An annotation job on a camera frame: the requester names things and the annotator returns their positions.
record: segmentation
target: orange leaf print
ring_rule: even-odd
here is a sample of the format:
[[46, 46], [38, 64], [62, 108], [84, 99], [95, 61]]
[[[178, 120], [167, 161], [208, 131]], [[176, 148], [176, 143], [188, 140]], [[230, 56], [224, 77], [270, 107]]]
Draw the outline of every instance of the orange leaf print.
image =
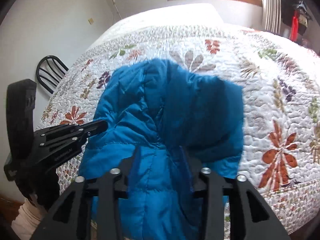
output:
[[276, 120], [273, 120], [273, 126], [275, 128], [275, 132], [278, 138], [278, 141], [280, 142], [282, 140], [282, 131], [281, 131], [281, 127], [278, 125], [278, 123], [276, 122]]
[[84, 118], [84, 116], [86, 115], [87, 113], [82, 113], [79, 115], [79, 117], [77, 118], [77, 120], [81, 119], [81, 118]]
[[273, 159], [276, 156], [276, 153], [278, 152], [278, 150], [276, 149], [271, 149], [268, 150], [267, 152], [264, 153], [264, 155], [262, 156], [262, 160], [266, 163], [266, 164], [270, 164]]
[[292, 144], [289, 147], [287, 147], [286, 149], [287, 150], [295, 150], [296, 148], [297, 148], [297, 145], [296, 144]]
[[297, 149], [297, 144], [293, 144], [296, 133], [292, 133], [287, 139], [282, 138], [282, 129], [276, 120], [273, 120], [274, 131], [269, 134], [269, 139], [273, 143], [275, 149], [266, 151], [262, 156], [264, 163], [270, 164], [261, 178], [259, 187], [265, 187], [268, 180], [271, 179], [271, 190], [279, 189], [279, 186], [290, 185], [290, 177], [288, 175], [288, 165], [292, 168], [298, 166], [294, 156], [287, 153], [288, 151]]
[[291, 167], [295, 168], [295, 167], [298, 166], [298, 163], [297, 163], [296, 158], [293, 157], [292, 155], [285, 153], [285, 154], [284, 154], [284, 157], [285, 157], [285, 159], [287, 160], [287, 163], [288, 163]]
[[281, 159], [281, 162], [280, 162], [280, 173], [282, 177], [282, 183], [287, 184], [289, 180], [289, 176], [288, 176], [287, 168], [285, 167], [283, 159]]
[[55, 112], [55, 113], [52, 115], [50, 124], [53, 124], [53, 122], [54, 122], [54, 120], [56, 120], [57, 116], [58, 116], [58, 111]]
[[276, 173], [276, 179], [275, 179], [275, 184], [273, 186], [273, 191], [277, 191], [279, 189], [279, 183], [280, 183], [280, 177], [279, 173]]
[[127, 57], [127, 60], [132, 60], [133, 58], [137, 61], [138, 59], [138, 56], [139, 55], [142, 55], [143, 54], [143, 51], [141, 50], [138, 50], [138, 49], [134, 49], [130, 54], [129, 56]]
[[81, 70], [81, 72], [84, 71], [84, 70], [87, 68], [87, 66], [90, 65], [91, 62], [93, 62], [93, 59], [89, 59], [89, 60], [87, 61], [87, 63], [85, 64], [85, 66], [84, 66], [84, 68]]
[[68, 123], [70, 123], [70, 122], [67, 121], [67, 120], [64, 120], [64, 121], [61, 121], [61, 122], [60, 122], [60, 124], [68, 124]]
[[60, 122], [60, 124], [67, 124], [67, 123], [84, 124], [84, 120], [82, 120], [82, 118], [84, 118], [87, 113], [84, 112], [84, 113], [79, 114], [79, 116], [77, 116], [79, 109], [80, 109], [79, 107], [73, 106], [71, 108], [71, 113], [68, 112], [65, 114], [65, 117], [68, 120], [63, 120], [62, 122]]
[[217, 54], [220, 51], [220, 41], [205, 40], [204, 44], [207, 45], [207, 50], [210, 51], [210, 54]]
[[273, 171], [274, 168], [275, 168], [275, 164], [272, 163], [270, 165], [270, 167], [266, 170], [266, 172], [263, 174], [261, 182], [260, 182], [258, 188], [262, 188], [262, 187], [265, 187], [267, 185], [268, 180], [271, 178], [272, 171]]
[[290, 143], [293, 143], [294, 138], [296, 137], [296, 134], [297, 133], [292, 133], [289, 135], [289, 137], [287, 138], [287, 142], [285, 143], [286, 146], [289, 145]]
[[279, 140], [278, 140], [277, 134], [275, 132], [271, 132], [269, 134], [269, 139], [272, 141], [272, 143], [275, 147], [279, 148]]
[[70, 113], [66, 113], [65, 114], [65, 117], [69, 120], [72, 120], [72, 115]]

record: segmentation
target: quilted bedspread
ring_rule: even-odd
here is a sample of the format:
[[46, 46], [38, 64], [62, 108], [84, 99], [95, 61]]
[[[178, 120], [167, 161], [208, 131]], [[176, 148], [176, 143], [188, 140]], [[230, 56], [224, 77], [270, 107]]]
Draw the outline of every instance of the quilted bedspread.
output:
[[[311, 220], [320, 208], [320, 58], [285, 38], [234, 25], [151, 26], [105, 35], [60, 82], [38, 129], [92, 121], [112, 73], [156, 57], [243, 87], [239, 174], [249, 178], [288, 233]], [[81, 158], [57, 169], [61, 191], [76, 176]], [[226, 239], [229, 222], [226, 207]]]

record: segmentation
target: white wall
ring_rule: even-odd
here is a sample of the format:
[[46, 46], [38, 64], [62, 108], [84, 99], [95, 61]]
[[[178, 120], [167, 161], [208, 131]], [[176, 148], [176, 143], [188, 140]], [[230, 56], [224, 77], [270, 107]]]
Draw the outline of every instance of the white wall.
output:
[[121, 16], [125, 18], [155, 8], [199, 2], [213, 4], [225, 23], [261, 28], [262, 7], [234, 0], [116, 0], [116, 5]]
[[[40, 59], [58, 56], [67, 66], [112, 25], [106, 0], [17, 0], [0, 25], [0, 194], [22, 200], [14, 182], [8, 182], [3, 164], [9, 153], [5, 121], [6, 88], [21, 79], [35, 80]], [[34, 127], [49, 97], [38, 85]]]

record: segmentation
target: green leaf print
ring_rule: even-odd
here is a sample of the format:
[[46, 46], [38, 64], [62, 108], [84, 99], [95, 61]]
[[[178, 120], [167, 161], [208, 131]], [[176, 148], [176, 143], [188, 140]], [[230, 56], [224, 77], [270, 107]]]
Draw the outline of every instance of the green leaf print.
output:
[[278, 51], [276, 49], [263, 49], [258, 51], [260, 58], [269, 57], [274, 61], [277, 59], [277, 53]]
[[118, 51], [115, 54], [112, 54], [110, 59], [115, 58], [118, 55]]
[[316, 123], [318, 121], [318, 111], [319, 111], [319, 106], [318, 106], [318, 100], [317, 98], [313, 98], [312, 102], [310, 103], [310, 106], [308, 108], [310, 117], [312, 118], [313, 122]]
[[132, 49], [136, 46], [136, 44], [132, 44], [132, 45], [125, 45], [124, 48], [125, 49]]

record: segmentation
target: floral pattern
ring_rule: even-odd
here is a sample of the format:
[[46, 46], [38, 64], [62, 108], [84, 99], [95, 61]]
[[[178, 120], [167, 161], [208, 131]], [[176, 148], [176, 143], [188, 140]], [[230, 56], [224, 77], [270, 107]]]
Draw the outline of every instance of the floral pattern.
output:
[[105, 71], [101, 75], [101, 77], [99, 78], [99, 83], [98, 83], [97, 88], [102, 88], [102, 86], [104, 86], [104, 88], [106, 88], [106, 85], [110, 80], [110, 77], [111, 77], [110, 73], [108, 71]]
[[283, 113], [285, 113], [284, 103], [283, 103], [282, 94], [281, 94], [281, 87], [276, 79], [273, 82], [273, 87], [275, 89], [273, 91], [273, 95], [275, 97], [275, 100], [274, 100], [275, 106], [279, 108]]
[[308, 111], [313, 122], [316, 123], [318, 121], [318, 111], [319, 111], [317, 98], [312, 99], [312, 102], [310, 103]]
[[293, 143], [296, 133], [290, 134], [284, 142], [282, 138], [282, 128], [278, 125], [276, 120], [273, 121], [273, 125], [275, 130], [269, 134], [269, 139], [276, 149], [268, 150], [262, 156], [263, 162], [271, 165], [263, 174], [258, 187], [262, 188], [269, 184], [269, 187], [276, 191], [279, 189], [280, 185], [289, 183], [290, 178], [287, 171], [287, 165], [295, 168], [298, 163], [296, 158], [288, 153], [297, 148], [297, 144]]
[[240, 31], [242, 31], [243, 33], [259, 33], [259, 32], [261, 32], [261, 31], [258, 31], [258, 30], [240, 30]]
[[290, 76], [293, 73], [293, 70], [298, 70], [298, 66], [294, 59], [289, 57], [287, 54], [283, 54], [276, 60], [278, 63], [280, 63], [285, 68], [285, 72]]
[[132, 48], [134, 48], [135, 46], [137, 46], [137, 45], [136, 45], [136, 44], [125, 45], [124, 48], [119, 49], [119, 50], [117, 50], [116, 53], [112, 54], [111, 57], [110, 57], [110, 59], [115, 58], [116, 56], [118, 56], [118, 54], [119, 54], [120, 56], [123, 56], [123, 55], [126, 53], [126, 51], [125, 51], [126, 49], [132, 49]]
[[53, 124], [53, 122], [54, 122], [54, 120], [56, 120], [57, 116], [58, 116], [58, 111], [57, 111], [57, 112], [55, 112], [55, 113], [52, 115], [52, 118], [51, 118], [50, 124]]
[[89, 59], [89, 60], [87, 61], [87, 63], [84, 65], [84, 67], [83, 67], [83, 69], [81, 70], [81, 72], [84, 71], [84, 70], [90, 65], [90, 63], [92, 63], [92, 62], [93, 62], [93, 59]]
[[127, 57], [127, 60], [135, 59], [135, 60], [137, 61], [138, 56], [139, 56], [139, 55], [142, 55], [142, 54], [143, 54], [143, 51], [138, 50], [138, 49], [134, 49], [134, 50], [129, 54], [129, 56]]
[[268, 49], [262, 49], [258, 51], [258, 55], [260, 58], [271, 58], [273, 61], [275, 61], [277, 57], [278, 51], [275, 48], [268, 48]]
[[292, 86], [288, 86], [282, 79], [279, 79], [279, 85], [282, 88], [282, 93], [286, 96], [285, 100], [291, 102], [292, 97], [297, 93], [296, 90], [293, 89]]
[[[297, 185], [282, 192], [273, 192], [271, 195], [263, 194], [266, 202], [270, 205], [282, 225], [287, 229], [288, 234], [299, 229], [306, 222], [308, 217], [315, 216], [320, 208], [320, 199], [317, 198], [317, 191], [320, 187], [320, 179], [305, 184]], [[230, 208], [229, 203], [225, 207], [225, 236], [230, 239]]]
[[83, 99], [87, 99], [88, 98], [88, 95], [89, 93], [91, 92], [90, 89], [93, 87], [93, 85], [95, 84], [96, 82], [96, 79], [93, 79], [88, 87], [86, 87], [84, 90], [83, 90], [83, 93], [80, 95], [80, 98], [83, 98]]
[[204, 43], [207, 46], [207, 51], [210, 51], [210, 54], [217, 54], [217, 52], [220, 51], [220, 41], [205, 40]]
[[306, 76], [305, 79], [303, 80], [303, 84], [306, 87], [306, 89], [316, 91], [317, 85], [313, 80], [310, 80], [308, 76]]
[[314, 127], [314, 140], [310, 143], [313, 162], [320, 164], [320, 122]]
[[84, 76], [81, 77], [82, 82], [86, 82], [91, 77], [90, 72], [87, 72]]
[[44, 120], [49, 117], [49, 114], [52, 111], [52, 107], [53, 107], [52, 98], [50, 98], [49, 103], [42, 114], [42, 117], [41, 117], [42, 122], [44, 122]]
[[185, 53], [184, 61], [180, 57], [180, 53], [177, 51], [170, 51], [170, 56], [181, 66], [186, 67], [190, 72], [205, 72], [215, 69], [215, 64], [202, 65], [204, 56], [199, 54], [194, 57], [194, 52], [192, 49]]
[[260, 67], [247, 59], [241, 63], [241, 68], [241, 77], [244, 78], [253, 78], [255, 75], [260, 75], [261, 73]]
[[68, 112], [65, 114], [67, 120], [63, 120], [60, 124], [84, 124], [83, 118], [87, 113], [81, 113], [78, 115], [79, 107], [73, 106], [71, 109], [71, 113]]

